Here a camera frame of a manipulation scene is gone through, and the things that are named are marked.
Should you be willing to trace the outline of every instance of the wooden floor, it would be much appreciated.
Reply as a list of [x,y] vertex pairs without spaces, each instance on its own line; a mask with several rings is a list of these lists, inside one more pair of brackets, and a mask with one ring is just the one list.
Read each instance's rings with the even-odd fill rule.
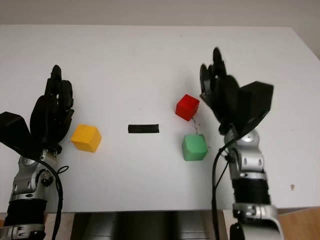
[[285,240],[320,240],[320,208],[279,217]]

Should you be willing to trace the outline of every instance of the wire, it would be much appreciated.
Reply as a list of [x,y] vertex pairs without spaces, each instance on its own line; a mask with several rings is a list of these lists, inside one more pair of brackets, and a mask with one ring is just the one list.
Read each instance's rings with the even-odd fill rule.
[[216,169],[217,163],[219,160],[220,155],[226,150],[230,145],[234,144],[236,141],[240,140],[244,135],[237,136],[236,138],[227,142],[222,148],[219,149],[218,153],[216,154],[213,167],[212,167],[212,201],[211,201],[211,208],[212,208],[212,224],[214,229],[214,235],[216,240],[220,240],[219,235],[219,223],[218,223],[218,210],[217,210],[217,200],[216,200]]
[[224,169],[223,169],[223,172],[221,173],[221,175],[220,175],[220,177],[219,177],[219,180],[218,180],[218,182],[217,182],[216,185],[215,185],[215,189],[217,189],[217,187],[218,187],[218,185],[219,185],[219,183],[220,183],[223,175],[225,174],[225,171],[226,171],[228,165],[229,165],[229,162],[226,163],[226,165],[225,165],[225,167],[224,167]]
[[69,169],[69,166],[63,166],[61,168],[59,168],[58,171],[55,171],[48,163],[46,163],[45,161],[42,161],[40,159],[33,159],[34,161],[36,161],[39,164],[42,164],[43,166],[45,166],[54,176],[55,178],[55,187],[56,187],[56,191],[58,193],[58,206],[56,209],[56,216],[55,216],[55,222],[54,222],[54,227],[53,227],[53,233],[52,233],[52,240],[56,239],[59,227],[60,227],[60,222],[61,222],[61,210],[62,210],[62,206],[63,206],[63,199],[64,199],[64,191],[62,188],[62,183],[60,180],[60,177],[58,176],[58,174],[61,174],[63,172],[65,172],[66,170]]

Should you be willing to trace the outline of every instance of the black rectangle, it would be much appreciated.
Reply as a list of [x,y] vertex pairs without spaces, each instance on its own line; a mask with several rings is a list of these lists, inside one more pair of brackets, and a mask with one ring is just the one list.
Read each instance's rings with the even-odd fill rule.
[[130,134],[157,134],[159,133],[159,124],[146,125],[128,125],[128,132]]

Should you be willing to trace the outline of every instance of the cube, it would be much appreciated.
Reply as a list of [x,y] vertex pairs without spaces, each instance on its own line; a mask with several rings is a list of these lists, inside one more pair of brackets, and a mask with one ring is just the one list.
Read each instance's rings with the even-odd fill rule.
[[79,124],[71,137],[71,142],[81,151],[95,153],[101,142],[101,135],[95,126]]
[[186,94],[184,97],[177,103],[175,114],[179,117],[187,120],[188,122],[196,114],[199,107],[199,100]]
[[185,161],[201,161],[208,153],[208,147],[203,135],[186,135],[182,143]]

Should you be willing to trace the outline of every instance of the yellow cube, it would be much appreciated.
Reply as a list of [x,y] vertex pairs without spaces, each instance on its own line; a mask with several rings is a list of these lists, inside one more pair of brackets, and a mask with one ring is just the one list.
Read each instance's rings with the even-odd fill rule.
[[79,124],[71,137],[71,142],[79,150],[95,153],[101,142],[101,135],[95,126]]

